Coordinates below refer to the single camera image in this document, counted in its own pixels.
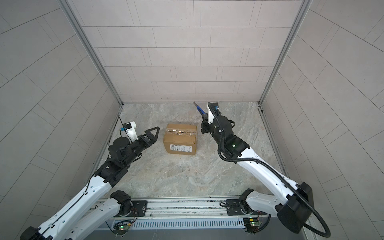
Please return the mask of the blue utility knife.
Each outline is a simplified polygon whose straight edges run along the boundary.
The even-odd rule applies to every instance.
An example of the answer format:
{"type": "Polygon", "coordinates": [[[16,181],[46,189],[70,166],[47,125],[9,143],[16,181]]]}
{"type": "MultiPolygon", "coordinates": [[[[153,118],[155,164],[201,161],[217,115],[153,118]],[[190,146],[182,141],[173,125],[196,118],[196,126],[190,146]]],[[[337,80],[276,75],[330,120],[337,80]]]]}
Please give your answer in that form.
{"type": "Polygon", "coordinates": [[[193,102],[193,104],[196,106],[198,112],[201,114],[202,118],[208,117],[208,114],[205,113],[205,111],[196,103],[193,102]]]}

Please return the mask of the brown cardboard express box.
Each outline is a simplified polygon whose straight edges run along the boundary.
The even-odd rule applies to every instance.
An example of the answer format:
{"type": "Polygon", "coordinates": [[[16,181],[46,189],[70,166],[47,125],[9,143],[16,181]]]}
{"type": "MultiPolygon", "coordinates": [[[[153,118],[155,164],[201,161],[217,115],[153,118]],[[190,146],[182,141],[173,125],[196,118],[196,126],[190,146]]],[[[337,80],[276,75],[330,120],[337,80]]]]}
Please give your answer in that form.
{"type": "Polygon", "coordinates": [[[169,154],[193,156],[197,150],[197,126],[168,124],[163,144],[169,154]]]}

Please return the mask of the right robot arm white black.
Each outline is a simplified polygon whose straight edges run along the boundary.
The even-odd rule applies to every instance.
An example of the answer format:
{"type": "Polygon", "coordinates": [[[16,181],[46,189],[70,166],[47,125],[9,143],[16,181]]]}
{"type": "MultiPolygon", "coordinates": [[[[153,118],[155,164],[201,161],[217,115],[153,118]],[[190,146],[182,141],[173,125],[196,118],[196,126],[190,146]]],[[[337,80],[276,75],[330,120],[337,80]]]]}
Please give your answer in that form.
{"type": "Polygon", "coordinates": [[[280,222],[291,232],[298,234],[302,228],[315,229],[306,222],[315,212],[312,188],[298,184],[275,170],[256,152],[233,133],[235,123],[225,116],[213,117],[202,114],[202,134],[211,134],[218,144],[219,157],[229,163],[235,163],[249,171],[272,192],[272,196],[262,197],[253,189],[247,189],[239,197],[232,209],[241,209],[246,214],[266,213],[277,216],[280,222]]]}

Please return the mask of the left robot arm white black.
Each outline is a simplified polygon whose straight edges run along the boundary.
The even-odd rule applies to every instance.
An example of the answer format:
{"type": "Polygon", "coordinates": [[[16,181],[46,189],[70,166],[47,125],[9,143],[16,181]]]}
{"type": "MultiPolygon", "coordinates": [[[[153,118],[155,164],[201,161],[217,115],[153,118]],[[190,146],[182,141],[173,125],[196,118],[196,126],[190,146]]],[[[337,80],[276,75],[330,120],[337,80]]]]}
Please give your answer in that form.
{"type": "Polygon", "coordinates": [[[86,186],[49,220],[37,228],[28,227],[20,238],[83,240],[112,217],[136,216],[131,197],[121,190],[112,193],[90,214],[87,212],[125,176],[142,152],[157,142],[159,131],[159,127],[148,129],[143,135],[135,137],[133,142],[126,137],[117,138],[109,147],[110,158],[96,170],[86,186]]]}

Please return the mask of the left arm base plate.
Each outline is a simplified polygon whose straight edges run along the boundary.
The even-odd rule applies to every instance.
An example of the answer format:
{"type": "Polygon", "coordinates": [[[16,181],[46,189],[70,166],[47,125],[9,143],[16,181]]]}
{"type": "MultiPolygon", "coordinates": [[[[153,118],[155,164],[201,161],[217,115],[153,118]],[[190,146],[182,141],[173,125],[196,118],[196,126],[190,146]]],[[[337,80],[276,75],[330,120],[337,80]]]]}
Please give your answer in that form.
{"type": "Polygon", "coordinates": [[[146,214],[148,201],[130,201],[123,203],[119,207],[119,211],[114,218],[126,218],[126,217],[144,217],[146,214]]]}

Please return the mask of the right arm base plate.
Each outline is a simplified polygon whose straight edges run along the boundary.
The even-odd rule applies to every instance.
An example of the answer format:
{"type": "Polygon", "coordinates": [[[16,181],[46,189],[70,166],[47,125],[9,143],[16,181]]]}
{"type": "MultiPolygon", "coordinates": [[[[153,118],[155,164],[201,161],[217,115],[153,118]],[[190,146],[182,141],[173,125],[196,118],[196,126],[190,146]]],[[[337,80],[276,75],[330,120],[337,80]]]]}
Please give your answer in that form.
{"type": "Polygon", "coordinates": [[[220,206],[225,208],[228,216],[268,216],[267,213],[262,211],[246,212],[241,208],[239,200],[227,199],[220,203],[220,206]]]}

